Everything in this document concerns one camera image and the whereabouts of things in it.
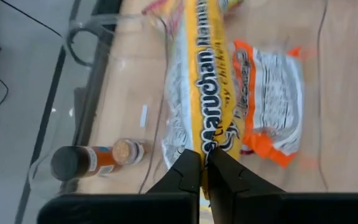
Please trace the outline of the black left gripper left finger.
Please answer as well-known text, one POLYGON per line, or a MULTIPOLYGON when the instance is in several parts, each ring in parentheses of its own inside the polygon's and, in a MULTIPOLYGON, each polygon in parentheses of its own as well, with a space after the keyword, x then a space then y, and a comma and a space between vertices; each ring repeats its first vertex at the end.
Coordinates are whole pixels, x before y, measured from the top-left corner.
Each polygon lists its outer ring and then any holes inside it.
POLYGON ((184 150, 144 194, 67 194, 50 200, 37 223, 198 223, 201 158, 184 150))

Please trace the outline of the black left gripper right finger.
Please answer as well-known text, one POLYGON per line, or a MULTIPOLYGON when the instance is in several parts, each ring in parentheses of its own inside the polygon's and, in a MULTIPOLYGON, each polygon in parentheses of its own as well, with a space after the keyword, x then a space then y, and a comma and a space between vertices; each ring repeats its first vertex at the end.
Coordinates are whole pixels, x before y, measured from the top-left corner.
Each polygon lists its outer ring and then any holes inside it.
POLYGON ((286 192, 221 149, 208 156, 208 187, 216 223, 358 224, 358 193, 286 192))

